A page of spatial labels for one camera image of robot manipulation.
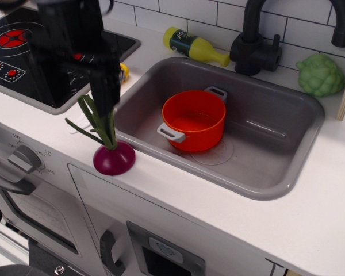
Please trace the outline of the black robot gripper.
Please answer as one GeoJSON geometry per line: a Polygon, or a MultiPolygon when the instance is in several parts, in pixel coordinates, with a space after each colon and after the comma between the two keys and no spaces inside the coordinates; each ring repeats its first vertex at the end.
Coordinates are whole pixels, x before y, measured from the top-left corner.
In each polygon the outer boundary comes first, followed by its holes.
{"type": "Polygon", "coordinates": [[[105,39],[98,1],[36,1],[43,28],[27,36],[32,71],[42,103],[61,107],[68,72],[89,78],[98,115],[108,117],[120,101],[119,53],[105,39]]]}

